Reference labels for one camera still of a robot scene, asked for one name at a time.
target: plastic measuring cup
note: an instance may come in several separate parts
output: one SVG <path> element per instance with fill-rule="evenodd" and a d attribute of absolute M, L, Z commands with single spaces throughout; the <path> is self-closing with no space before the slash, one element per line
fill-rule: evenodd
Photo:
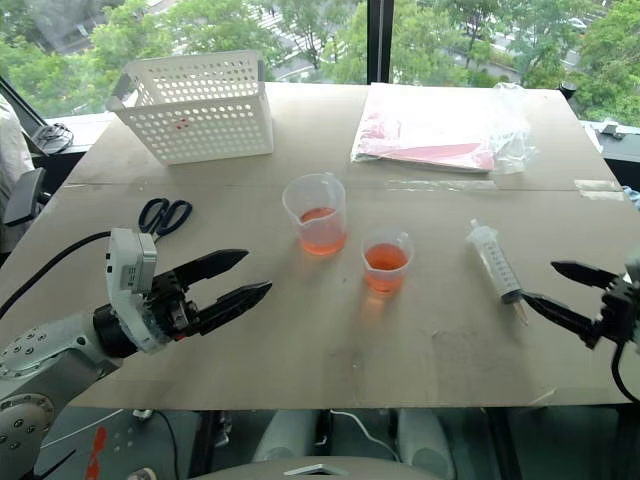
<path fill-rule="evenodd" d="M 292 181 L 282 204 L 300 245 L 314 255 L 330 255 L 347 241 L 346 193 L 330 173 L 314 173 Z"/>
<path fill-rule="evenodd" d="M 364 278 L 373 290 L 393 293 L 402 286 L 413 259 L 413 244 L 409 234 L 397 228 L 383 228 L 362 240 Z"/>

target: black scissors handle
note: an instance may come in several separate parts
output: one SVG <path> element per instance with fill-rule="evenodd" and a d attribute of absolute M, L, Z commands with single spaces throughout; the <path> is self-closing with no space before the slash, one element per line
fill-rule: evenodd
<path fill-rule="evenodd" d="M 182 213 L 174 220 L 178 209 L 184 207 Z M 156 213 L 149 217 L 149 212 L 157 209 Z M 140 212 L 138 226 L 142 233 L 155 233 L 157 235 L 167 235 L 178 229 L 191 214 L 193 206 L 185 200 L 178 200 L 171 203 L 166 198 L 154 198 L 149 200 Z"/>
<path fill-rule="evenodd" d="M 184 210 L 174 221 L 173 217 L 176 215 L 176 212 L 180 207 L 184 207 Z M 191 210 L 193 210 L 193 205 L 186 200 L 177 200 L 173 202 L 160 219 L 160 224 L 158 225 L 158 228 L 156 228 L 156 233 L 158 235 L 168 235 L 169 233 L 177 230 L 182 226 L 187 218 L 189 218 Z"/>
<path fill-rule="evenodd" d="M 170 202 L 166 198 L 154 198 L 149 200 L 147 204 L 142 208 L 140 216 L 138 217 L 138 227 L 142 233 L 155 233 L 156 228 L 160 224 L 160 220 L 166 214 L 169 209 Z M 149 217 L 149 212 L 152 209 L 156 209 L 155 215 Z"/>

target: orange liquid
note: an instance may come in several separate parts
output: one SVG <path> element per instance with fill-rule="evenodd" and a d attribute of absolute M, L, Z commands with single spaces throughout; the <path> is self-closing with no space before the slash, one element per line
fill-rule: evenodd
<path fill-rule="evenodd" d="M 302 223 L 309 220 L 324 218 L 335 212 L 329 207 L 313 208 L 300 216 Z M 326 222 L 318 222 L 302 233 L 300 244 L 302 248 L 313 255 L 331 255 L 342 250 L 347 242 L 347 233 L 342 227 L 341 219 L 336 216 Z"/>
<path fill-rule="evenodd" d="M 367 263 L 376 270 L 396 270 L 407 264 L 407 256 L 401 248 L 390 243 L 374 245 L 365 253 Z M 365 271 L 365 280 L 374 290 L 381 293 L 392 293 L 402 286 L 404 273 L 394 278 L 386 278 L 376 272 Z"/>

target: window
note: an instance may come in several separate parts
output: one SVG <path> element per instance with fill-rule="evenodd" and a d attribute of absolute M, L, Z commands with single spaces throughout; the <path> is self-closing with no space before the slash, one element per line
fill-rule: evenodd
<path fill-rule="evenodd" d="M 565 81 L 581 119 L 640 125 L 639 32 L 640 0 L 395 0 L 390 81 Z"/>
<path fill-rule="evenodd" d="M 2 0 L 0 75 L 45 118 L 102 113 L 130 60 L 256 49 L 266 79 L 366 82 L 364 0 Z"/>

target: clear plastic bag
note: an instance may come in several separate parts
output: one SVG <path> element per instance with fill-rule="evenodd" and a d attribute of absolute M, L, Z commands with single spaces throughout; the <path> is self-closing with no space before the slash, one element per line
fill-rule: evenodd
<path fill-rule="evenodd" d="M 464 172 L 514 173 L 535 148 L 522 114 L 524 90 L 372 84 L 352 162 L 390 159 Z"/>

